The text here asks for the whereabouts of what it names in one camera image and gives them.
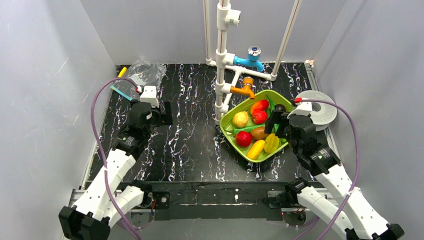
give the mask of blue faucet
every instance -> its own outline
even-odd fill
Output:
[[[247,59],[235,56],[232,64],[256,68],[258,72],[263,72],[264,65],[262,65],[262,63],[258,61],[260,56],[261,49],[257,46],[251,46],[247,51]]]

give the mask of red apple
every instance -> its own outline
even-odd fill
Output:
[[[252,135],[247,131],[240,131],[235,135],[235,143],[240,147],[249,147],[252,143]]]

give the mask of purple tube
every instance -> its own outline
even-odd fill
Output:
[[[331,105],[331,106],[337,108],[338,110],[342,111],[346,115],[347,119],[349,120],[350,125],[352,126],[353,140],[354,140],[354,143],[355,143],[355,155],[356,155],[355,176],[353,178],[352,185],[349,188],[349,192],[351,192],[355,188],[355,185],[357,184],[358,177],[359,177],[359,169],[360,169],[360,165],[361,165],[361,158],[360,158],[360,152],[359,152],[359,141],[358,141],[357,129],[355,127],[354,120],[351,118],[351,116],[349,115],[349,113],[346,110],[344,110],[341,106],[338,106],[338,105],[336,105],[336,104],[334,104],[332,102],[325,101],[325,100],[316,100],[316,99],[302,99],[301,102],[312,102],[312,103],[322,103],[322,104]],[[330,231],[330,229],[332,228],[332,226],[333,226],[334,222],[336,221],[337,217],[340,215],[340,213],[343,211],[343,208],[348,203],[348,200],[349,200],[350,197],[351,197],[350,195],[347,195],[343,199],[343,202],[341,202],[340,206],[338,207],[338,209],[335,212],[334,216],[332,217],[331,221],[328,223],[327,227],[324,229],[324,231],[321,233],[321,235],[319,235],[319,237],[317,238],[317,240],[323,239],[324,236]],[[313,226],[309,227],[301,235],[303,235],[306,232],[308,232],[309,230],[311,230]]]
[[[142,238],[138,235],[138,233],[133,229],[133,225],[130,223],[130,221],[125,217],[125,214],[122,212],[122,210],[119,208],[119,206],[118,206],[118,204],[117,204],[117,202],[115,201],[115,199],[114,199],[114,196],[112,195],[112,192],[111,192],[111,188],[109,187],[109,181],[108,181],[108,171],[107,171],[107,169],[108,169],[108,164],[107,164],[107,162],[106,162],[106,154],[105,154],[105,150],[103,149],[103,146],[102,146],[102,143],[100,142],[100,138],[99,138],[99,135],[98,135],[98,133],[97,133],[97,129],[96,129],[96,123],[95,123],[95,120],[94,120],[94,109],[95,109],[95,106],[96,106],[96,102],[97,102],[97,98],[99,98],[99,95],[100,95],[100,93],[102,92],[102,90],[103,89],[105,89],[109,84],[111,84],[111,83],[114,83],[114,82],[116,82],[116,81],[119,81],[119,80],[125,80],[125,81],[128,81],[128,82],[130,82],[132,85],[134,85],[134,87],[135,88],[137,88],[137,84],[133,81],[133,80],[131,80],[131,79],[128,79],[128,78],[122,78],[122,77],[116,77],[116,78],[114,78],[114,79],[112,79],[112,80],[110,80],[110,81],[108,81],[108,82],[106,82],[96,93],[95,93],[95,95],[94,95],[94,99],[93,99],[93,101],[92,101],[92,104],[91,104],[91,112],[90,112],[90,120],[91,120],[91,127],[92,127],[92,130],[93,130],[93,133],[94,133],[94,138],[95,138],[95,141],[97,142],[97,145],[98,145],[98,150],[99,150],[99,152],[100,152],[100,156],[101,156],[101,159],[103,160],[103,166],[104,166],[104,168],[106,168],[106,170],[104,171],[104,184],[105,184],[105,187],[106,187],[106,192],[107,192],[107,195],[109,196],[109,198],[110,198],[110,201],[112,202],[112,204],[113,204],[113,206],[115,207],[115,209],[116,209],[116,211],[119,213],[119,215],[121,216],[121,219],[123,220],[123,222],[124,222],[124,227],[125,227],[125,229],[135,238],[135,239],[137,239],[137,240],[141,240]]]
[[[302,232],[301,234],[299,234],[295,238],[293,238],[293,240],[298,240],[303,235],[305,235],[307,232],[309,232],[313,227],[315,227],[315,225],[318,223],[318,220],[320,220],[320,218],[316,217],[315,220],[311,221],[312,225],[310,227],[308,227],[304,232]]]

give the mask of white pvc pipe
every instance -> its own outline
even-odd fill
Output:
[[[272,70],[272,77],[277,76],[278,69],[280,68],[281,60],[284,52],[286,51],[287,43],[289,42],[290,34],[292,33],[293,26],[295,25],[296,17],[298,16],[299,9],[301,8],[302,0],[294,0],[293,9],[291,10],[290,18],[288,19],[287,27],[285,28],[284,36],[281,41],[281,46],[275,60],[274,69]]]
[[[223,54],[227,49],[227,31],[218,29],[218,52]]]
[[[219,0],[219,5],[223,8],[228,6],[229,3],[230,3],[230,0]]]
[[[212,59],[211,55],[211,31],[209,23],[209,0],[203,0],[203,15],[204,15],[204,41],[206,45],[206,61]]]
[[[266,79],[268,81],[272,80],[271,75],[268,74],[268,73],[258,72],[258,71],[254,71],[254,70],[250,70],[250,69],[246,69],[246,68],[244,68],[244,73],[252,75],[252,76],[260,77],[260,78]]]
[[[219,6],[222,8],[228,7],[230,4],[230,0],[219,0]],[[224,72],[225,72],[225,64],[223,63],[225,53],[227,52],[227,30],[220,29],[221,21],[225,21],[223,19],[225,16],[222,15],[222,11],[219,9],[216,12],[216,26],[218,27],[218,45],[216,49],[215,60],[218,62],[216,65],[216,84],[222,85],[225,83],[224,80]],[[216,103],[215,103],[215,123],[218,124],[221,120],[221,108],[223,106],[223,95],[221,92],[216,92]]]
[[[217,63],[214,60],[212,60],[207,65],[211,66],[211,67],[216,67]],[[258,71],[246,69],[245,67],[242,67],[242,66],[225,65],[225,69],[228,69],[228,70],[231,70],[231,71],[234,71],[234,72],[239,71],[242,74],[248,74],[248,75],[251,75],[251,76],[263,78],[263,79],[268,80],[268,81],[272,80],[271,75],[268,74],[268,73],[263,73],[263,72],[258,72]]]
[[[235,72],[234,78],[232,79],[232,82],[231,82],[231,86],[233,86],[233,87],[236,86],[237,81],[239,80],[241,74],[242,73],[239,72],[239,71]],[[231,96],[233,96],[233,94],[231,92],[227,93],[227,95],[225,96],[225,100],[224,100],[224,106],[227,106],[228,103],[230,103]]]

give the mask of yellow potato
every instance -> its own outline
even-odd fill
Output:
[[[248,112],[241,111],[236,113],[234,117],[232,117],[232,124],[236,126],[237,128],[243,128],[243,127],[246,127],[246,125],[248,124],[248,120],[249,120]]]

